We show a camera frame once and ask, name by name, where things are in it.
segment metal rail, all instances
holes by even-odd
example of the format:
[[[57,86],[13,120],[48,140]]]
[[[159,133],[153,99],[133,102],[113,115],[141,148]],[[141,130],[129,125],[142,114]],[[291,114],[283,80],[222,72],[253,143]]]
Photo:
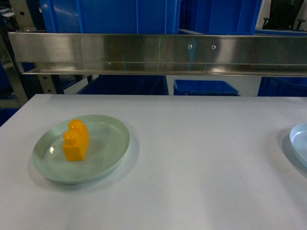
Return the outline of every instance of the metal rail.
[[[10,33],[26,74],[307,76],[307,38]]]

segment light blue plate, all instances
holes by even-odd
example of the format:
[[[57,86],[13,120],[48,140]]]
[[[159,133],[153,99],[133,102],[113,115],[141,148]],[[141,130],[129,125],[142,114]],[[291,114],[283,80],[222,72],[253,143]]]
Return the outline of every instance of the light blue plate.
[[[297,125],[291,130],[290,141],[294,155],[307,168],[307,123]]]
[[[68,123],[80,119],[87,126],[90,143],[83,161],[67,161],[63,135]],[[104,115],[85,115],[64,121],[45,133],[34,147],[34,166],[46,178],[65,184],[78,184],[102,177],[121,162],[130,143],[127,127]]]

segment table surface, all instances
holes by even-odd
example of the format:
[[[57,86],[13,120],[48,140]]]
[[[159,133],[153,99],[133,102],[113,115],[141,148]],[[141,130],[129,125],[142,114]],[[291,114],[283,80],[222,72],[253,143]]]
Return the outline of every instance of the table surface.
[[[38,139],[89,114],[128,127],[121,164],[84,184],[41,176]],[[305,230],[288,135],[306,122],[304,98],[36,95],[0,128],[0,229]]]

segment light green plate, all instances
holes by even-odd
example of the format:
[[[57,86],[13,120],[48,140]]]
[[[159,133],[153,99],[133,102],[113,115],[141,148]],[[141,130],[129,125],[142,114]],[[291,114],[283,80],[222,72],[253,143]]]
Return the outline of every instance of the light green plate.
[[[67,161],[62,148],[63,135],[73,119],[82,120],[90,134],[83,161]],[[45,133],[35,145],[32,158],[37,170],[46,178],[65,184],[78,184],[95,180],[115,169],[129,142],[127,127],[117,119],[104,115],[85,115],[64,121]]]

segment blue storage bin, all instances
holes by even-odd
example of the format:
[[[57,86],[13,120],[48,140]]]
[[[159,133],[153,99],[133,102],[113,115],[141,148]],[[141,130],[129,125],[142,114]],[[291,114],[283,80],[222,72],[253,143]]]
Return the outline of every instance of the blue storage bin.
[[[101,75],[77,94],[168,95],[166,76]]]
[[[50,33],[177,34],[180,0],[40,0]]]
[[[263,77],[258,96],[307,97],[307,78]]]
[[[222,80],[174,80],[174,95],[239,96],[238,93]]]
[[[262,0],[183,0],[180,29],[208,35],[253,35]]]
[[[2,126],[18,109],[0,109],[0,126]]]

